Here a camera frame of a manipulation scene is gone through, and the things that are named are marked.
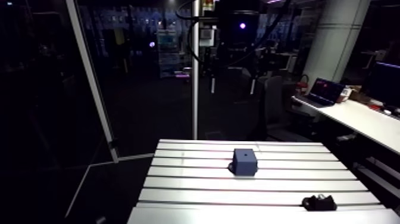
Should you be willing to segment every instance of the computer monitor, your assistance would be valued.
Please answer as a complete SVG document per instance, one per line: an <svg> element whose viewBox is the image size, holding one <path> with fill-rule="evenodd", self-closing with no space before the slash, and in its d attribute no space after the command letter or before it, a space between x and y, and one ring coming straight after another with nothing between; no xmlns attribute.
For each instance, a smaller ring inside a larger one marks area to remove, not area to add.
<svg viewBox="0 0 400 224"><path fill-rule="evenodd" d="M334 104L344 89L344 85L318 78L309 93L310 96Z"/></svg>
<svg viewBox="0 0 400 224"><path fill-rule="evenodd" d="M400 66L377 62L361 92L385 105L400 107Z"/></svg>

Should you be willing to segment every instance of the fire extinguisher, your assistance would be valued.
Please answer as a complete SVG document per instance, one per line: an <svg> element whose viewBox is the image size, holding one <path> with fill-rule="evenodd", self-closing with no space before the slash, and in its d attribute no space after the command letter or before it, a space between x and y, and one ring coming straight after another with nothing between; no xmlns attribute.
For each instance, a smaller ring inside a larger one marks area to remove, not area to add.
<svg viewBox="0 0 400 224"><path fill-rule="evenodd" d="M296 83L296 93L298 95L305 95L305 93L307 92L308 89L308 80L310 78L306 75L303 74L300 78L300 81L298 83Z"/></svg>

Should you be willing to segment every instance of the blue cube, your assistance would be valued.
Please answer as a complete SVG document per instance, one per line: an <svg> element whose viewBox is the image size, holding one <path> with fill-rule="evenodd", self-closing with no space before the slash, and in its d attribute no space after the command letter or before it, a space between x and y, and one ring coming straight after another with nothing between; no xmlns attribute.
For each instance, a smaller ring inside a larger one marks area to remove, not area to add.
<svg viewBox="0 0 400 224"><path fill-rule="evenodd" d="M230 171L238 176L254 176L257 172L257 158L253 150L235 148Z"/></svg>

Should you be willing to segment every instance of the chair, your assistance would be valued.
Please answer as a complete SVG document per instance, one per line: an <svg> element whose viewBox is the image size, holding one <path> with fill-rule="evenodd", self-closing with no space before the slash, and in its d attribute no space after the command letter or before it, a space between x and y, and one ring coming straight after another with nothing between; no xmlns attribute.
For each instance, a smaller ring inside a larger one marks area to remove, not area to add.
<svg viewBox="0 0 400 224"><path fill-rule="evenodd" d="M264 92L260 99L259 121L250 134L250 140L275 139L286 142L312 142L312 140L288 130L291 125L288 111L283 106L281 76L275 76L265 81ZM290 111L290 113L309 119L310 116Z"/></svg>

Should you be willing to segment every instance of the cable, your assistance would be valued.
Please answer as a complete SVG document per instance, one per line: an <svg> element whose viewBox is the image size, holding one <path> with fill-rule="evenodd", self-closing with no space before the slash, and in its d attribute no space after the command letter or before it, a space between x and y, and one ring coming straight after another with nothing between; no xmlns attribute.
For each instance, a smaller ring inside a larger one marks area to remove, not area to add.
<svg viewBox="0 0 400 224"><path fill-rule="evenodd" d="M234 64L236 64L238 62L241 62L242 60L244 60L248 56L250 56L268 38L268 35L272 32L272 30L275 29L275 27L278 24L279 20L283 17L283 15L284 15L285 11L287 10L287 8L289 8L290 1L291 0L286 0L285 1L285 3L283 4L282 8L280 9L280 12L279 12L278 16L272 22L271 26L268 26L268 28L265 30L265 33L262 36L261 40L258 43L256 43L246 55L244 55L243 57L241 57L240 59L238 59L238 60L236 60L236 61L234 61L232 63L226 64L226 65L223 65L223 66L218 66L218 68L223 69L223 68L232 66L232 65L234 65ZM188 30L187 47L188 47L188 50L189 50L190 54L199 62L199 64L205 64L204 61L201 61L201 59L193 52L193 49L192 49L192 47L190 45L189 34L192 33L193 27L199 21L199 18L195 18L195 17L192 17L192 18L193 18L194 22L190 25L189 30Z"/></svg>
<svg viewBox="0 0 400 224"><path fill-rule="evenodd" d="M183 7L189 5L190 3L194 2L194 1L195 0L188 0L187 2L185 2L181 6L179 6L179 8L175 11L176 17L180 18L181 20L196 20L198 17L184 17L182 15L179 15L179 13L178 13Z"/></svg>
<svg viewBox="0 0 400 224"><path fill-rule="evenodd" d="M190 54L193 56L193 58L195 58L198 62L199 62L199 64L205 64L205 62L204 61L202 61L196 54L195 54L195 52L193 51L193 49L192 49L192 46L190 45L190 34L192 34L192 30L193 30L193 27L196 25L196 23L198 23L199 22L199 20L196 20L196 21L194 21L190 26L189 26L189 30L187 31L187 39L186 39L186 41L187 41L187 49L189 50L189 52L190 52Z"/></svg>

